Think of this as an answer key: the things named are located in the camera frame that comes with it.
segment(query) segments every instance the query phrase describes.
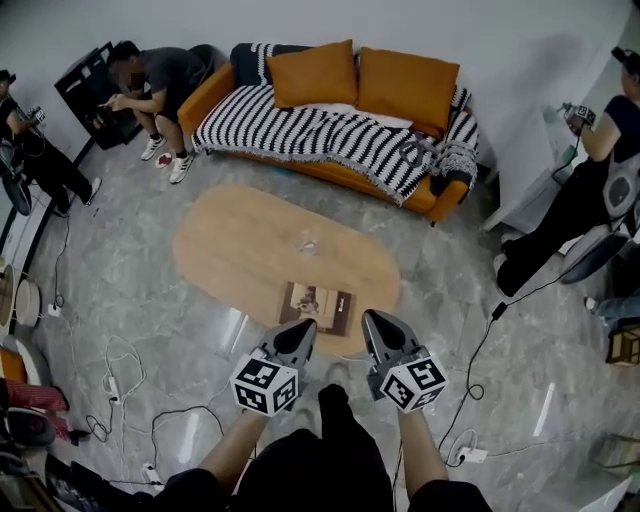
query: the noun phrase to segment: marble floor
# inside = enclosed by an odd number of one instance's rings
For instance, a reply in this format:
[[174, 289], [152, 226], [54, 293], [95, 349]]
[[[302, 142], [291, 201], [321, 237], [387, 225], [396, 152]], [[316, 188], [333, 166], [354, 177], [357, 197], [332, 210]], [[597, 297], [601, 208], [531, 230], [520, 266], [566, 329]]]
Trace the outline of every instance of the marble floor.
[[[115, 360], [112, 371], [121, 391], [140, 380], [138, 364], [125, 354], [139, 354], [146, 378], [127, 398], [126, 418], [116, 407], [113, 433], [105, 444], [95, 438], [77, 449], [57, 443], [56, 453], [106, 479], [139, 481], [142, 465], [153, 461], [149, 432], [156, 414], [210, 403], [223, 428], [238, 416], [231, 392], [220, 390], [263, 327], [186, 283], [176, 274], [171, 254], [173, 233], [196, 198], [208, 187], [231, 182], [268, 191], [368, 233], [395, 255], [402, 276], [396, 314], [438, 354], [451, 380], [428, 415], [438, 442], [464, 394], [466, 366], [487, 316], [501, 300], [491, 264], [500, 230], [480, 229], [495, 208], [491, 191], [478, 185], [450, 218], [432, 228], [426, 218], [391, 204], [226, 155], [198, 156], [186, 180], [172, 186], [168, 170], [140, 161], [144, 143], [141, 135], [128, 146], [108, 151], [94, 147], [82, 163], [87, 176], [101, 176], [104, 184], [91, 207], [76, 201], [72, 208], [68, 248], [58, 265], [68, 322], [43, 318], [32, 339], [70, 399], [68, 418], [74, 427], [84, 427], [89, 414], [108, 422], [109, 402], [101, 383], [105, 358]], [[66, 229], [65, 220], [51, 219], [31, 268], [45, 304], [53, 299], [54, 262]], [[553, 280], [559, 264], [559, 257], [552, 259], [528, 286]], [[604, 363], [604, 329], [582, 306], [585, 293], [602, 293], [604, 285], [604, 275], [570, 287], [552, 285], [510, 308], [492, 327], [473, 366], [471, 381], [481, 383], [486, 394], [478, 402], [467, 400], [443, 454], [465, 429], [477, 432], [478, 446], [488, 450], [489, 458], [482, 465], [465, 463], [451, 475], [478, 485], [496, 511], [524, 510], [521, 503], [560, 469], [564, 474], [582, 471], [589, 449], [603, 433], [640, 429], [640, 372]], [[309, 386], [296, 408], [310, 408], [316, 421], [315, 393], [336, 361], [316, 353], [309, 364]], [[367, 363], [347, 364], [353, 410], [393, 473], [399, 443], [394, 406], [372, 402], [364, 380]], [[552, 382], [556, 412], [551, 426], [534, 438]], [[195, 419], [176, 414], [156, 431], [163, 480], [197, 465], [220, 439], [206, 411], [190, 414]], [[192, 449], [184, 442], [190, 421], [197, 422]], [[278, 416], [261, 445], [290, 432], [292, 423], [291, 416]], [[402, 473], [398, 506], [407, 507]]]

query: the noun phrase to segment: hand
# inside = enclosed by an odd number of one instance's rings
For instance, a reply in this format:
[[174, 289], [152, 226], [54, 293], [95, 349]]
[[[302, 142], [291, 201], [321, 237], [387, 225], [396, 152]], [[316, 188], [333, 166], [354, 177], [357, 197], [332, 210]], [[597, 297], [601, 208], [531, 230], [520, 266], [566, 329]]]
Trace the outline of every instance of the hand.
[[113, 112], [119, 112], [120, 110], [124, 110], [129, 108], [127, 105], [129, 98], [127, 98], [124, 94], [114, 94], [109, 98], [109, 101], [105, 104], [106, 107], [110, 108]]

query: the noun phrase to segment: gray t-shirt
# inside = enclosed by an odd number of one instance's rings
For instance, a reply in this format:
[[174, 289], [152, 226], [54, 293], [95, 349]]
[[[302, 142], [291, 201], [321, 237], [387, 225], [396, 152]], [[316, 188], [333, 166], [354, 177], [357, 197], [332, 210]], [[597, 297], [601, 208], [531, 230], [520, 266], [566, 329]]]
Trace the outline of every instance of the gray t-shirt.
[[140, 57], [144, 62], [144, 80], [149, 82], [151, 94], [164, 89], [193, 89], [205, 72], [204, 62], [182, 48], [146, 50], [140, 52]]

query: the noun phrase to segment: wooden table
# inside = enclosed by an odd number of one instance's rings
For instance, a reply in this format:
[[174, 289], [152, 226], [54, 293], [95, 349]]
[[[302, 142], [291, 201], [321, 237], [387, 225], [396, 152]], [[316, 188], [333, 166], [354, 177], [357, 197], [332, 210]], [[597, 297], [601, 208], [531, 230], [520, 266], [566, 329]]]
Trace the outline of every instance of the wooden table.
[[394, 258], [368, 235], [241, 185], [196, 201], [173, 256], [187, 281], [268, 327], [278, 324], [287, 281], [352, 293], [347, 336], [318, 334], [316, 348], [334, 355], [365, 349], [362, 313], [392, 312], [400, 287]]

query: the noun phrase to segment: sneaker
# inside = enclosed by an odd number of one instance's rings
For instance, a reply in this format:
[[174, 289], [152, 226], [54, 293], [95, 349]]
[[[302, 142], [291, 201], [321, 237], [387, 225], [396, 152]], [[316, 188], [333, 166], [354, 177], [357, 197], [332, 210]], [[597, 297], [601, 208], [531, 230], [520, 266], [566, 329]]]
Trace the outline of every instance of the sneaker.
[[171, 171], [171, 176], [169, 176], [169, 183], [177, 185], [185, 179], [192, 162], [193, 156], [191, 155], [187, 155], [187, 158], [176, 158], [173, 161], [173, 170]]
[[167, 142], [167, 139], [162, 135], [160, 135], [160, 138], [158, 140], [149, 139], [149, 141], [147, 142], [147, 147], [143, 151], [142, 155], [140, 155], [140, 158], [145, 162], [147, 160], [150, 160], [151, 157], [156, 154], [156, 151], [164, 146], [165, 142]]
[[101, 186], [102, 186], [102, 178], [95, 178], [91, 182], [91, 197], [86, 203], [84, 203], [85, 206], [91, 206], [91, 203], [93, 203], [93, 198], [96, 196]]
[[498, 271], [500, 270], [500, 267], [504, 265], [505, 261], [507, 261], [507, 256], [504, 253], [500, 253], [493, 258], [493, 271], [496, 273], [496, 277], [498, 277]]

